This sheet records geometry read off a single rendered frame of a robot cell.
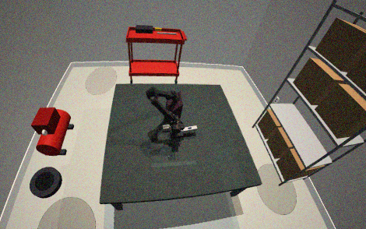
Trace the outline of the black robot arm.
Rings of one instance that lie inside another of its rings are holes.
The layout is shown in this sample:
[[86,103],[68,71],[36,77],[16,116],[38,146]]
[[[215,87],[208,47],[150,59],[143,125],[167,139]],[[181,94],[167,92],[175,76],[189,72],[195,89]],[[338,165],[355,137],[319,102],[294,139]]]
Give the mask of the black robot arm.
[[[157,99],[157,96],[165,97],[167,100],[172,99],[176,103],[180,100],[179,95],[176,95],[176,94],[177,93],[175,90],[174,91],[169,90],[166,92],[166,91],[162,91],[162,90],[157,90],[156,87],[152,87],[146,91],[146,95],[147,95],[148,99],[150,100],[150,103],[152,105],[154,105],[164,115],[164,118],[166,119],[169,126],[173,126],[174,133],[180,133],[181,130],[183,130],[185,128],[185,126],[182,123],[182,121],[180,121],[178,115],[175,115],[171,111],[168,111],[162,105],[162,103],[159,102]],[[150,99],[153,96],[154,96],[154,98]]]

